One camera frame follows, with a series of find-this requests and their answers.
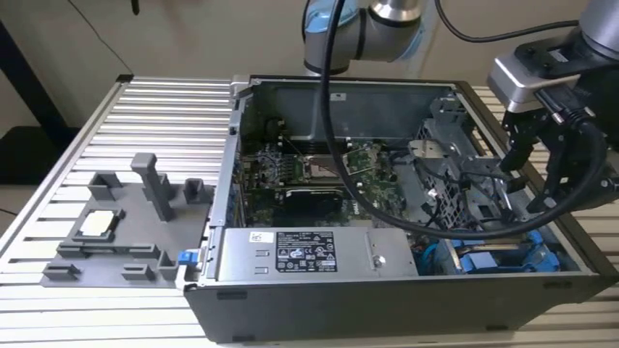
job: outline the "warning label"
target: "warning label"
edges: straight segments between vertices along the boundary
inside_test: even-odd
[[[337,272],[332,232],[277,232],[276,269],[280,272]]]

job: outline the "gray 3d-printed holder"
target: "gray 3d-printed holder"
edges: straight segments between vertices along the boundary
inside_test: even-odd
[[[153,154],[136,154],[142,184],[121,184],[114,173],[93,176],[92,197],[43,269],[42,286],[173,288],[178,252],[198,248],[213,199],[201,179],[170,185],[154,170]],[[114,219],[100,236],[84,236],[86,215],[109,210]]]

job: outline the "slotted aluminum surface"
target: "slotted aluminum surface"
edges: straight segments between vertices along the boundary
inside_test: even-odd
[[[0,238],[0,248],[6,246],[0,258],[0,343],[7,347],[216,346],[202,337],[174,289],[45,289],[37,283],[89,198],[84,185],[96,170],[114,170],[121,181],[136,182],[128,161],[136,152],[154,152],[157,169],[173,182],[198,177],[214,184],[230,111],[228,88],[229,81],[221,80],[136,78],[112,89]],[[492,93],[486,88],[476,92],[500,118]],[[537,147],[532,162],[540,172],[545,161]],[[608,204],[574,216],[619,267],[617,207]],[[514,333],[297,341],[278,347],[616,348],[619,287],[585,303],[554,307]]]

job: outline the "blue latch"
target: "blue latch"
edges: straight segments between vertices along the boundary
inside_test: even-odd
[[[196,266],[197,265],[197,252],[192,251],[182,251],[177,254],[177,264],[186,265],[186,266]]]

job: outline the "wire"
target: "wire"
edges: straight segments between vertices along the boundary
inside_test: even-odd
[[[328,169],[328,168],[326,168],[324,165],[316,165],[314,163],[313,163],[313,164],[312,164],[312,163],[309,163],[309,165],[314,165],[316,167],[318,167],[318,168],[321,168],[321,169],[326,170],[328,172],[333,173],[334,175],[337,175],[337,173],[336,173],[336,172],[333,172],[330,169]]]
[[[429,263],[429,256],[432,255],[432,252],[436,252],[436,247],[437,247],[437,243],[433,243],[430,245],[426,246],[425,250],[424,250],[424,253],[421,254],[421,264],[420,264],[420,269],[425,272],[425,273],[429,273],[429,266],[430,266],[430,263]]]
[[[492,221],[501,221],[504,223],[504,218],[502,217],[486,217],[484,219],[480,219],[480,223],[490,223]]]
[[[332,59],[332,50],[333,42],[336,38],[336,30],[338,18],[341,15],[341,9],[345,0],[336,0],[332,8],[332,15],[328,20],[326,28],[326,38],[325,38],[325,48],[322,50],[322,60],[321,60],[321,71],[330,71],[330,59]],[[332,155],[333,164],[337,169],[338,177],[344,187],[346,188],[349,195],[356,199],[357,204],[365,210],[365,212],[373,215],[378,220],[384,221],[389,225],[401,228],[405,231],[412,231],[413,233],[426,234],[434,238],[442,239],[494,239],[504,238],[508,236],[514,236],[529,232],[530,230],[538,228],[540,226],[548,224],[553,219],[558,218],[569,209],[574,206],[576,199],[581,196],[585,190],[590,185],[597,181],[601,171],[604,169],[604,163],[606,160],[606,142],[602,137],[602,133],[597,127],[588,121],[582,121],[578,124],[578,130],[582,136],[589,140],[589,149],[592,153],[592,158],[589,166],[582,176],[582,180],[577,186],[570,191],[569,195],[558,201],[558,203],[548,209],[542,214],[537,215],[530,220],[508,227],[504,227],[498,230],[492,230],[488,232],[474,232],[470,230],[462,230],[461,228],[452,229],[449,231],[437,230],[434,228],[422,227],[416,223],[410,223],[408,220],[398,219],[381,210],[376,209],[372,203],[365,199],[365,197],[358,193],[356,184],[352,178],[348,175],[346,167],[342,164],[342,160],[338,154],[336,136],[332,129],[330,121],[330,103],[329,103],[329,74],[322,73],[320,75],[320,84],[318,84],[318,101],[320,101],[320,116],[321,116],[321,126],[325,134],[325,141],[328,150]]]
[[[469,216],[470,219],[473,219],[474,221],[474,224],[478,226],[478,228],[481,228],[481,231],[485,231],[485,228],[484,228],[484,222],[478,219],[478,217],[473,214],[473,212],[470,211],[470,206],[468,204],[468,194],[466,192],[469,191],[469,189],[466,189],[464,187],[464,183],[462,183],[462,178],[464,178],[464,173],[460,172],[460,184],[458,184],[458,189],[460,189],[460,199],[461,199],[461,202],[462,202],[462,206],[464,206],[464,212],[466,213],[466,215]]]
[[[305,17],[308,16],[308,7],[309,7],[309,1],[305,1],[305,6],[302,7],[302,17],[300,19],[300,37],[302,38],[302,42],[305,42]]]
[[[300,150],[297,149],[297,147],[292,144],[292,141],[290,141],[285,136],[282,136],[281,139],[286,141],[286,143],[289,144],[289,146],[292,146],[292,149],[297,152],[298,156],[302,158],[302,152],[300,152]]]
[[[436,5],[437,16],[441,18],[442,24],[446,27],[448,31],[450,31],[452,34],[460,40],[465,42],[470,42],[473,44],[484,44],[486,42],[494,42],[494,41],[506,40],[509,38],[517,38],[518,36],[538,33],[540,31],[545,31],[549,29],[569,28],[569,27],[578,26],[577,20],[565,20],[562,22],[553,22],[553,23],[537,25],[536,27],[512,31],[509,33],[504,33],[504,34],[498,34],[493,36],[485,36],[482,38],[474,38],[472,36],[465,35],[461,31],[458,31],[454,28],[454,26],[450,24],[450,22],[448,21],[445,11],[442,10],[441,0],[434,0],[434,5]]]
[[[478,172],[470,172],[468,170],[462,170],[461,174],[466,176],[481,176],[484,178],[494,178],[494,179],[504,180],[504,175],[493,174],[493,173],[478,173]]]
[[[270,116],[264,120],[264,126],[261,127],[261,135],[262,136],[266,134],[266,128],[269,126],[269,122],[273,121],[273,120],[277,120],[277,122],[278,122],[278,121],[281,121],[281,117],[280,116]]]
[[[5,214],[13,215],[13,216],[17,216],[15,212],[11,212],[10,210],[2,209],[2,208],[0,208],[0,212],[3,212]]]
[[[436,208],[434,208],[434,212],[432,212],[432,215],[429,217],[429,220],[424,223],[424,227],[429,227],[429,225],[432,224],[432,222],[436,220],[437,218],[437,214],[441,212],[441,201],[436,200]]]
[[[450,179],[446,176],[436,173],[432,169],[429,169],[425,162],[418,157],[414,159],[414,163],[417,167],[425,172],[425,174],[428,174],[429,176],[433,176],[440,181],[444,181],[445,183],[453,183],[454,185],[458,185],[460,183],[462,183],[460,180]]]
[[[88,21],[88,18],[86,16],[82,14],[82,12],[78,10],[78,7],[76,6],[76,4],[73,4],[73,1],[72,0],[66,0],[66,2],[70,4],[70,6],[73,7],[73,9],[76,9],[78,15],[81,16],[81,18],[84,19],[84,21],[86,22],[89,28],[93,30],[94,32],[94,35],[96,37],[98,38],[98,41],[105,45],[106,49],[109,49],[109,52],[112,52],[112,54],[116,56],[117,60],[120,61],[120,63],[122,63],[122,65],[125,66],[126,70],[130,72],[130,74],[133,75],[133,70],[130,67],[128,67],[125,61],[122,60],[122,58],[120,58],[120,56],[117,55],[116,51],[109,47],[109,45],[106,44],[104,38],[100,37],[98,35],[98,32],[97,32],[97,29],[94,29],[92,23]]]

